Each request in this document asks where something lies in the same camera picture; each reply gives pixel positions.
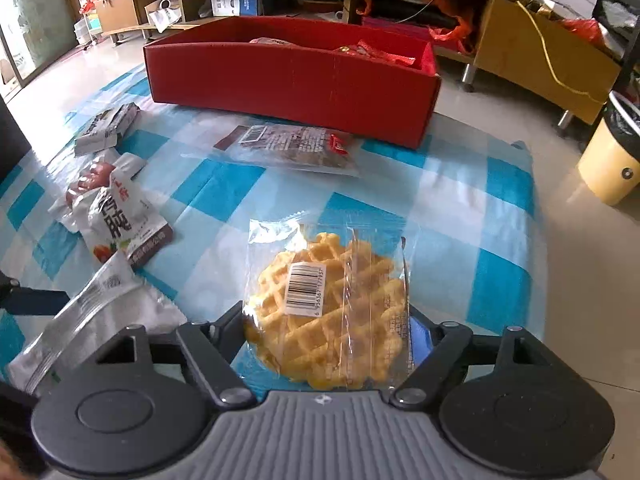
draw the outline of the yellow trash can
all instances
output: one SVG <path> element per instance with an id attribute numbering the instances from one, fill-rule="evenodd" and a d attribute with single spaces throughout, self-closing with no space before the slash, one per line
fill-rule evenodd
<path id="1" fill-rule="evenodd" d="M 584 150 L 578 171 L 595 195 L 615 205 L 640 182 L 640 110 L 618 92 Z"/>

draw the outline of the metal bolt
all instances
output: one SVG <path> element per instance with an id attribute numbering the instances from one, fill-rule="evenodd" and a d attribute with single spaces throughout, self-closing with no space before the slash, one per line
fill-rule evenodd
<path id="1" fill-rule="evenodd" d="M 396 399 L 401 404 L 420 404 L 427 399 L 427 394 L 420 388 L 403 388 L 396 391 Z"/>
<path id="2" fill-rule="evenodd" d="M 225 404 L 234 406 L 248 402 L 251 396 L 252 393 L 246 388 L 228 388 L 220 394 L 220 400 Z"/>

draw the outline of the open box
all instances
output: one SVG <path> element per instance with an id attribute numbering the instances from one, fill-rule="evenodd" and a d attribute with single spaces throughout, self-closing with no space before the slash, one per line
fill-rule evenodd
<path id="1" fill-rule="evenodd" d="M 249 43 L 255 38 L 296 46 Z M 336 51 L 360 40 L 415 63 Z M 420 145 L 440 89 L 429 41 L 345 23 L 225 18 L 144 53 L 156 102 L 272 116 L 408 148 Z"/>

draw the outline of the beige floor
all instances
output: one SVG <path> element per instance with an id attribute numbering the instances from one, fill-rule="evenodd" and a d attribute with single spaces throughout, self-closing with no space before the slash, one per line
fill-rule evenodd
<path id="1" fill-rule="evenodd" d="M 9 108 L 32 144 L 52 150 L 50 127 L 141 63 L 142 44 L 104 42 L 54 65 L 12 99 Z M 461 65 L 443 61 L 441 72 L 437 111 L 509 142 L 524 140 L 533 154 L 548 238 L 546 343 L 613 406 L 616 434 L 601 471 L 611 480 L 640 478 L 640 192 L 619 208 L 601 204 L 575 173 L 576 144 L 553 128 L 556 106 L 488 74 L 478 75 L 475 93 L 464 93 L 456 82 Z M 33 114 L 35 102 L 44 113 Z"/>

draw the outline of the blue and white tablecloth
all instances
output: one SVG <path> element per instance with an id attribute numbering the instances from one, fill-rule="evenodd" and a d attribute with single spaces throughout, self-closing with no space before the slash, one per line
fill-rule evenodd
<path id="1" fill-rule="evenodd" d="M 212 146 L 261 119 L 156 104 L 139 66 L 67 115 L 60 148 L 96 113 L 132 100 L 142 112 L 117 149 L 148 161 L 135 180 L 175 231 L 141 274 L 190 319 L 216 319 L 242 298 L 251 218 L 348 209 L 405 225 L 415 241 L 410 299 L 432 319 L 497 333 L 520 324 L 542 336 L 546 247 L 524 145 L 435 114 L 417 151 L 359 141 L 360 178 L 229 164 Z M 73 296 L 96 263 L 47 213 L 59 192 L 48 163 L 31 152 L 0 185 L 0 269 Z M 43 322 L 18 316 L 27 338 Z"/>

